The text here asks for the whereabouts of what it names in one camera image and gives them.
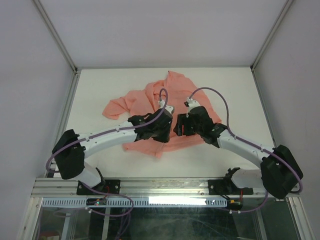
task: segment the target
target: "white wall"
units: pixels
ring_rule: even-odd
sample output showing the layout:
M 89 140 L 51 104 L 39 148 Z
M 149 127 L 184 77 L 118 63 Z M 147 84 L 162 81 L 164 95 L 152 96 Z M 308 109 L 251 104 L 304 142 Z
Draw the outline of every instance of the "white wall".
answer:
M 256 69 L 277 144 L 304 173 L 302 194 L 320 239 L 320 1 L 297 0 Z
M 41 2 L 78 67 L 166 68 L 248 67 L 286 0 Z
M 0 7 L 0 238 L 17 237 L 72 72 L 31 0 Z

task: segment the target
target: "transparent enclosure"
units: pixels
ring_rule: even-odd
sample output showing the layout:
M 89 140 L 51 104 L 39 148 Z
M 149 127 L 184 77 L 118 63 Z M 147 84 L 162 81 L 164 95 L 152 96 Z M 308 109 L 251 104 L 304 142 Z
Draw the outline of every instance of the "transparent enclosure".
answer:
M 261 198 L 247 198 L 247 208 Z M 123 207 L 95 207 L 121 214 Z M 268 200 L 251 213 L 215 207 L 135 207 L 130 215 L 107 217 L 88 209 L 43 207 L 33 239 L 39 240 L 298 240 L 286 201 Z

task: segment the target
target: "metal corner post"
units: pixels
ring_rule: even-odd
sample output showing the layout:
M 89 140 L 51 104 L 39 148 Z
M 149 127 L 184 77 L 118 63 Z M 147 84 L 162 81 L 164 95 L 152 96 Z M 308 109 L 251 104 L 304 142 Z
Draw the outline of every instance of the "metal corner post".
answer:
M 57 44 L 57 47 L 59 48 L 60 52 L 62 53 L 63 57 L 65 58 L 65 60 L 67 61 L 67 63 L 69 64 L 69 66 L 71 67 L 72 71 L 76 74 L 77 73 L 77 67 L 74 63 L 74 61 L 72 60 L 71 56 L 69 55 L 66 46 L 64 45 L 64 43 L 62 42 L 55 26 L 53 25 L 52 21 L 50 20 L 47 11 L 45 10 L 43 4 L 41 3 L 41 0 L 32 0 L 35 8 L 38 10 L 41 18 L 44 21 L 44 24 L 46 25 L 47 29 L 49 30 L 53 40 L 55 41 L 55 43 Z
M 296 231 L 301 240 L 315 240 L 307 213 L 300 197 L 288 197 L 292 218 L 295 220 Z
M 18 238 L 19 240 L 31 240 L 35 229 L 37 228 L 37 221 L 39 219 L 42 197 L 31 197 L 23 218 L 23 223 L 19 229 Z
M 268 46 L 270 45 L 272 39 L 274 38 L 274 36 L 277 33 L 277 30 L 279 29 L 282 21 L 284 20 L 284 18 L 286 17 L 287 13 L 289 12 L 291 6 L 293 5 L 293 3 L 295 2 L 295 0 L 287 0 L 283 6 L 283 8 L 281 9 L 278 17 L 276 18 L 270 32 L 268 33 L 268 35 L 266 36 L 262 47 L 258 53 L 258 55 L 256 56 L 252 66 L 251 66 L 251 70 L 254 72 L 257 65 L 259 64 L 261 58 L 263 57 L 263 55 L 265 54 Z
M 68 119 L 69 119 L 69 115 L 70 115 L 70 111 L 71 111 L 71 107 L 72 107 L 72 104 L 73 104 L 73 101 L 74 101 L 74 98 L 75 98 L 75 94 L 76 94 L 76 90 L 77 90 L 80 74 L 81 74 L 81 70 L 77 70 L 76 73 L 73 75 L 72 80 L 71 80 L 71 82 L 70 82 L 70 84 L 68 86 L 68 92 L 67 92 L 67 96 L 66 96 L 66 98 L 64 100 L 64 103 L 63 103 L 61 119 L 59 121 L 58 128 L 57 128 L 57 131 L 56 131 L 56 135 L 55 135 L 56 137 L 55 137 L 55 140 L 54 140 L 54 144 L 57 143 L 57 141 L 59 140 L 61 135 L 66 130 Z
M 254 71 L 252 71 L 252 76 L 253 76 L 254 84 L 255 84 L 255 87 L 256 87 L 256 90 L 258 92 L 258 96 L 259 96 L 259 99 L 260 99 L 260 102 L 261 102 L 261 105 L 262 105 L 262 109 L 263 109 L 263 113 L 264 113 L 264 116 L 265 116 L 265 119 L 266 119 L 266 123 L 268 124 L 268 128 L 269 128 L 269 132 L 271 134 L 273 145 L 276 147 L 277 144 L 276 144 L 273 128 L 272 128 L 272 126 L 270 124 L 270 118 L 269 118 L 269 114 L 268 114 L 267 105 L 266 105 L 265 100 L 264 100 L 264 98 L 262 96 L 261 87 L 258 84 L 258 81 L 257 81 L 257 78 L 256 78 L 256 74 L 255 74 Z

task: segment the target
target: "black bracket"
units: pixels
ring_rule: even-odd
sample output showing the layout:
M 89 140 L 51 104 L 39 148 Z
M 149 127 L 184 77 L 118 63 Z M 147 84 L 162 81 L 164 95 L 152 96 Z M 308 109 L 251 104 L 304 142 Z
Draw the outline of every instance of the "black bracket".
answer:
M 237 188 L 233 182 L 225 179 L 208 180 L 209 195 L 240 195 L 241 190 L 243 195 L 253 195 L 252 188 Z
M 159 108 L 155 113 L 148 113 L 144 116 L 134 115 L 128 118 L 128 122 L 132 123 L 133 126 L 139 126 L 150 122 L 152 119 L 157 117 L 161 112 Z M 153 140 L 160 143 L 168 143 L 170 140 L 170 130 L 172 125 L 173 117 L 170 112 L 164 110 L 160 117 L 153 123 L 136 128 L 134 132 L 137 134 L 136 140 L 147 140 L 152 138 Z
M 102 193 L 106 193 L 106 194 L 119 194 L 120 193 L 120 183 L 121 183 L 121 181 L 118 179 L 106 179 L 105 178 L 103 187 L 100 187 L 99 190 L 97 189 L 97 191 L 102 192 Z M 78 182 L 76 194 L 79 196 L 98 195 L 97 193 L 92 192 L 91 190 L 86 188 L 80 181 Z

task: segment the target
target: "purple cable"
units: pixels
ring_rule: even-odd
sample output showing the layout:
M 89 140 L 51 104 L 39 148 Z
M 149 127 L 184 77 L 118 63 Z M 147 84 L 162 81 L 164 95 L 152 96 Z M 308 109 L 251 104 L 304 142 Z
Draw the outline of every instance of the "purple cable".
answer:
M 159 112 L 159 114 L 154 118 L 152 119 L 151 121 L 148 121 L 146 123 L 143 123 L 141 125 L 137 125 L 137 126 L 126 126 L 126 127 L 120 127 L 118 129 L 118 131 L 121 131 L 121 130 L 131 130 L 131 129 L 138 129 L 138 128 L 142 128 L 142 127 L 145 127 L 145 126 L 148 126 L 149 124 L 152 124 L 153 122 L 155 122 L 160 116 L 161 114 L 165 111 L 166 109 L 166 106 L 167 106 L 167 103 L 168 103 L 168 91 L 165 89 L 165 88 L 161 88 L 160 90 L 160 93 L 159 93 L 159 98 L 161 100 L 161 93 L 162 91 L 165 92 L 165 95 L 166 95 L 166 98 L 165 98 L 165 102 L 164 102 L 164 106 L 163 108 L 161 109 L 161 111 Z M 89 139 L 94 139 L 94 138 L 97 138 L 97 137 L 100 137 L 102 135 L 105 135 L 105 134 L 110 134 L 110 133 L 113 133 L 113 132 L 116 132 L 117 129 L 110 129 L 110 130 L 107 130 L 107 131 L 103 131 L 103 132 L 100 132 L 100 133 L 97 133 L 95 135 L 92 135 L 92 136 L 89 136 Z M 53 173 L 53 174 L 56 174 L 56 173 L 59 173 L 59 171 L 56 171 L 56 170 L 51 170 L 50 169 L 50 164 L 52 162 L 52 160 L 55 158 L 55 156 L 57 156 L 59 153 L 63 152 L 64 150 L 66 150 L 67 148 L 70 148 L 71 146 L 75 145 L 75 144 L 78 144 L 78 143 L 81 143 L 83 141 L 85 141 L 86 139 L 85 138 L 81 138 L 81 139 L 78 139 L 74 142 L 71 142 L 67 145 L 65 145 L 64 147 L 60 148 L 58 151 L 56 151 L 54 154 L 51 155 L 51 157 L 49 157 L 48 161 L 46 162 L 45 164 L 45 169 L 49 172 L 49 173 Z
M 106 216 L 106 217 L 122 217 L 122 216 L 125 216 L 125 215 L 128 215 L 129 213 L 131 213 L 131 211 L 134 209 L 134 201 L 126 196 L 126 195 L 123 195 L 123 194 L 113 194 L 113 193 L 105 193 L 105 192 L 102 192 L 102 191 L 97 191 L 97 190 L 94 190 L 92 189 L 91 187 L 89 187 L 87 184 L 85 184 L 84 182 L 82 183 L 87 189 L 89 189 L 90 191 L 96 193 L 96 194 L 99 194 L 99 195 L 105 195 L 105 196 L 115 196 L 115 197 L 121 197 L 121 198 L 125 198 L 125 199 L 128 199 L 130 202 L 131 202 L 131 207 L 129 208 L 128 211 L 126 211 L 125 213 L 121 213 L 121 214 L 105 214 L 105 213 L 102 213 L 102 212 L 98 212 L 98 211 L 95 211 L 93 210 L 92 208 L 90 208 L 90 210 L 92 210 L 92 212 L 96 213 L 96 214 L 99 214 L 99 215 L 102 215 L 102 216 Z
M 250 145 L 250 146 L 252 146 L 252 147 L 254 147 L 254 148 L 256 148 L 256 149 L 259 149 L 259 150 L 261 150 L 261 151 L 263 151 L 263 152 L 271 155 L 272 157 L 276 158 L 279 162 L 281 162 L 283 165 L 285 165 L 285 166 L 293 173 L 294 177 L 296 178 L 296 180 L 297 180 L 298 183 L 299 183 L 299 190 L 298 190 L 298 191 L 291 192 L 291 193 L 297 193 L 297 194 L 298 194 L 298 193 L 301 193 L 302 190 L 303 190 L 302 181 L 301 181 L 299 175 L 296 173 L 296 171 L 295 171 L 285 160 L 283 160 L 281 157 L 275 155 L 273 152 L 270 152 L 270 151 L 264 149 L 263 147 L 260 147 L 259 145 L 254 144 L 253 142 L 250 142 L 250 141 L 248 141 L 248 140 L 246 140 L 246 139 L 244 139 L 244 138 L 242 138 L 242 137 L 236 136 L 236 135 L 232 132 L 232 130 L 231 130 L 231 128 L 230 128 L 230 125 L 229 125 L 229 114 L 230 114 L 230 113 L 229 113 L 229 107 L 228 107 L 228 104 L 227 104 L 226 99 L 224 98 L 224 96 L 222 96 L 222 94 L 221 94 L 220 92 L 218 92 L 217 90 L 215 90 L 215 89 L 213 89 L 213 88 L 211 88 L 211 87 L 205 87 L 205 86 L 204 86 L 204 87 L 200 87 L 200 88 L 196 89 L 196 90 L 189 96 L 189 99 L 191 99 L 196 92 L 198 92 L 198 91 L 200 91 L 200 90 L 203 90 L 203 89 L 211 90 L 211 91 L 215 92 L 216 94 L 218 94 L 218 95 L 220 96 L 220 98 L 222 98 L 222 100 L 223 100 L 223 102 L 224 102 L 224 105 L 225 105 L 225 108 L 226 108 L 226 126 L 227 126 L 227 129 L 228 129 L 229 133 L 230 133 L 234 138 L 236 138 L 236 139 L 238 139 L 238 140 L 240 140 L 240 141 L 242 141 L 242 142 L 244 142 L 244 143 L 246 143 L 246 144 L 248 144 L 248 145 Z M 268 194 L 268 192 L 266 191 L 264 200 L 263 200 L 263 202 L 261 203 L 261 205 L 259 205 L 259 206 L 256 207 L 256 208 L 253 208 L 253 209 L 251 209 L 251 210 L 242 211 L 242 213 L 250 213 L 250 212 L 253 212 L 253 211 L 255 211 L 255 210 L 258 210 L 258 209 L 262 208 L 262 207 L 266 204 L 266 202 L 267 202 L 267 200 L 268 200 L 268 195 L 269 195 L 269 194 Z
M 121 218 L 120 227 L 119 227 L 119 230 L 118 230 L 117 235 L 115 236 L 114 240 L 120 239 L 120 237 L 127 231 L 128 227 L 130 225 L 130 222 L 131 222 L 131 214 L 130 213 L 125 217 L 125 219 L 123 219 L 123 217 Z

